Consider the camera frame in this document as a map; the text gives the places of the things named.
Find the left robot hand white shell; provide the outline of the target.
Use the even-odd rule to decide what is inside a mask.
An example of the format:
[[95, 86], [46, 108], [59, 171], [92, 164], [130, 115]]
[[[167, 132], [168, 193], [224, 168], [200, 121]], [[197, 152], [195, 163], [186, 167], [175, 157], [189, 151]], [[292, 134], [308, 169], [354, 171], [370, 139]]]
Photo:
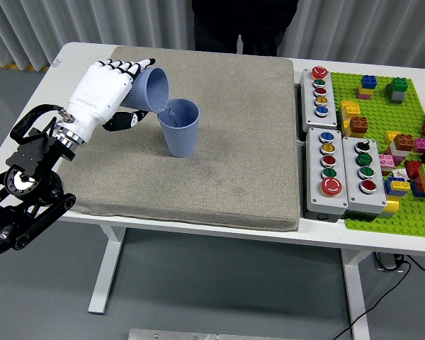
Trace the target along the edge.
[[139, 62], [107, 59], [92, 64], [68, 101], [66, 111], [74, 122], [67, 123], [67, 129], [88, 142], [95, 128], [113, 117], [137, 76], [154, 63], [150, 58]]

